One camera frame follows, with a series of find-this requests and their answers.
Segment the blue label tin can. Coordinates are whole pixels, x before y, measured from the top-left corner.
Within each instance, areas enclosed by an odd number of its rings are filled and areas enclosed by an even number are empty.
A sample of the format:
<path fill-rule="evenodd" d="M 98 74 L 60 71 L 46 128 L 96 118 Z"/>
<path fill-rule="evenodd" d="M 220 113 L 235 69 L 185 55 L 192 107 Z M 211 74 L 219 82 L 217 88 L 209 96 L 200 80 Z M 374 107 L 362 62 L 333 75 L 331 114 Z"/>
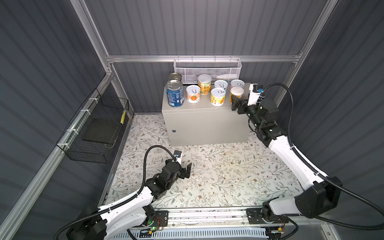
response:
<path fill-rule="evenodd" d="M 171 80 L 166 83 L 168 103 L 171 107 L 178 108 L 184 103 L 183 83 L 179 80 Z"/>

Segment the orange fruit can white lid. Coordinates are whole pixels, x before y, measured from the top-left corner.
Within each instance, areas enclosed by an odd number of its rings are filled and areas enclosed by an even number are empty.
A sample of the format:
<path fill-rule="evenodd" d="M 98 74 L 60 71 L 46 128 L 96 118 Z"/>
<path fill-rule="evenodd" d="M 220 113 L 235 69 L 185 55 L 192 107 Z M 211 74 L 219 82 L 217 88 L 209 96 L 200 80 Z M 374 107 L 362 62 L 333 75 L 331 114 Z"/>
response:
<path fill-rule="evenodd" d="M 238 97 L 240 99 L 243 96 L 244 92 L 245 91 L 242 87 L 232 87 L 230 89 L 230 103 L 233 102 L 232 96 Z"/>

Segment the yellow green can plastic lid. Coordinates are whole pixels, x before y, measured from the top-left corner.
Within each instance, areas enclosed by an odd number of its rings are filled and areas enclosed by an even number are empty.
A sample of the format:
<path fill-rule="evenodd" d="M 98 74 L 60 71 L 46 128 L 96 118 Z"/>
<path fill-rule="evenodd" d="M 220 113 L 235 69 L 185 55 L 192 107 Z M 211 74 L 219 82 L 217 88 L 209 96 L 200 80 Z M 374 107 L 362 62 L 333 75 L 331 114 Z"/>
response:
<path fill-rule="evenodd" d="M 208 74 L 199 75 L 198 85 L 201 89 L 201 95 L 208 95 L 211 91 L 212 77 Z"/>

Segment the yellow label can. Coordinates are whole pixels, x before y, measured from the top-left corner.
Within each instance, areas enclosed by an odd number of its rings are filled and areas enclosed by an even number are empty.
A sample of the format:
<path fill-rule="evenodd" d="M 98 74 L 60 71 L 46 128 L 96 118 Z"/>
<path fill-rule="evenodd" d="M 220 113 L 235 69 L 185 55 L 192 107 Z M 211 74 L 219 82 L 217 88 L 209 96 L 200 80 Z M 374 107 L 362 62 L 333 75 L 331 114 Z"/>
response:
<path fill-rule="evenodd" d="M 219 107 L 224 104 L 226 91 L 222 88 L 214 88 L 211 90 L 211 104 Z"/>

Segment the pink label can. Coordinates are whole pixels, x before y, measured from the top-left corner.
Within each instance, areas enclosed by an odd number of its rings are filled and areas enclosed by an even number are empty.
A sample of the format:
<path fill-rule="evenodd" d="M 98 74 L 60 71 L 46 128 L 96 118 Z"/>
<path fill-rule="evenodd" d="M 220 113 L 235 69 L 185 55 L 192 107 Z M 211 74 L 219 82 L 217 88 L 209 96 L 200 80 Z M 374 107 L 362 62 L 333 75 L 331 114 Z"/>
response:
<path fill-rule="evenodd" d="M 243 88 L 244 86 L 245 86 L 245 82 L 242 80 L 236 79 L 231 81 L 231 88 L 233 87 Z"/>

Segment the orange label can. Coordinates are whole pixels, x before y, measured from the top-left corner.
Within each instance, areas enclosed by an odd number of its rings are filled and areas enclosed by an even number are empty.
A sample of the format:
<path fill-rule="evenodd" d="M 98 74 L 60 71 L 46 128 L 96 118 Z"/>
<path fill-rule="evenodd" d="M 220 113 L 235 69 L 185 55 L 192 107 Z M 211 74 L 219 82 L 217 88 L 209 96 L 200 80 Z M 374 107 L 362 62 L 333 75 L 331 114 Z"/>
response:
<path fill-rule="evenodd" d="M 187 101 L 189 103 L 198 103 L 201 98 L 201 88 L 197 85 L 190 85 L 186 88 Z"/>

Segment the dark tomato tin can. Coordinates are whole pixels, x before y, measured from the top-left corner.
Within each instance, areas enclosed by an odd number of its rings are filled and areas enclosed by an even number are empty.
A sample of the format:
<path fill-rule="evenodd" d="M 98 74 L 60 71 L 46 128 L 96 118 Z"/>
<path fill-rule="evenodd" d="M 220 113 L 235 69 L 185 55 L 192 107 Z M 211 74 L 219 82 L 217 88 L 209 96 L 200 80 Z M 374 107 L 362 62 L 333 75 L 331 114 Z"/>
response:
<path fill-rule="evenodd" d="M 182 75 L 179 74 L 179 73 L 170 73 L 168 75 L 168 81 L 173 81 L 173 80 L 181 81 L 182 80 Z"/>

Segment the green label can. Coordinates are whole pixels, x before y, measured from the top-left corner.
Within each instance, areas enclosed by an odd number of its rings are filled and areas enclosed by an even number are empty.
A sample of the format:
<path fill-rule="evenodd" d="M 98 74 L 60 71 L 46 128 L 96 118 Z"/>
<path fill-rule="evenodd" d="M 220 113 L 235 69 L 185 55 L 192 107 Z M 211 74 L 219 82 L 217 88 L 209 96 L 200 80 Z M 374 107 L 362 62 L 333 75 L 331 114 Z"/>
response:
<path fill-rule="evenodd" d="M 215 88 L 223 89 L 224 91 L 228 88 L 228 82 L 225 80 L 216 80 L 214 83 Z"/>

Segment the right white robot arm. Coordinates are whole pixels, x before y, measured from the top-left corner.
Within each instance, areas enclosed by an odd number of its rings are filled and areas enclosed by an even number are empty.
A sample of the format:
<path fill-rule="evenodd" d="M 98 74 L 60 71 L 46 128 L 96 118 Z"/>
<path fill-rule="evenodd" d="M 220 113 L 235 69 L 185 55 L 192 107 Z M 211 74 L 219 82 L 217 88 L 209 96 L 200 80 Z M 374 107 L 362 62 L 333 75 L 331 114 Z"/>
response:
<path fill-rule="evenodd" d="M 332 184 L 321 177 L 321 171 L 300 151 L 289 144 L 288 135 L 276 123 L 277 105 L 271 100 L 262 100 L 258 105 L 249 105 L 246 100 L 232 97 L 232 111 L 245 114 L 249 127 L 262 143 L 272 150 L 289 167 L 299 180 L 303 192 L 295 197 L 277 197 L 263 204 L 262 216 L 272 223 L 281 215 L 303 215 L 315 218 L 334 209 L 339 202 L 341 181 L 333 177 Z"/>

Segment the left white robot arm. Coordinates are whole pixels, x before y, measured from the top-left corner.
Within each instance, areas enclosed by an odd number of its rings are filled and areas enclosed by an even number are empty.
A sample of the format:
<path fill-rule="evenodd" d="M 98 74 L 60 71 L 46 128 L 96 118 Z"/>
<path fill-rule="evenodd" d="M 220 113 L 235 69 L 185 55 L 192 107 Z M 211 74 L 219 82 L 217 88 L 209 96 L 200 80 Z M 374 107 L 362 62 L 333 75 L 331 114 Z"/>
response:
<path fill-rule="evenodd" d="M 183 168 L 179 161 L 167 160 L 162 172 L 146 180 L 141 193 L 133 193 L 112 204 L 88 208 L 86 213 L 97 213 L 69 227 L 69 240 L 110 240 L 133 227 L 147 224 L 155 218 L 151 204 L 163 197 L 177 179 L 189 178 L 192 164 Z"/>

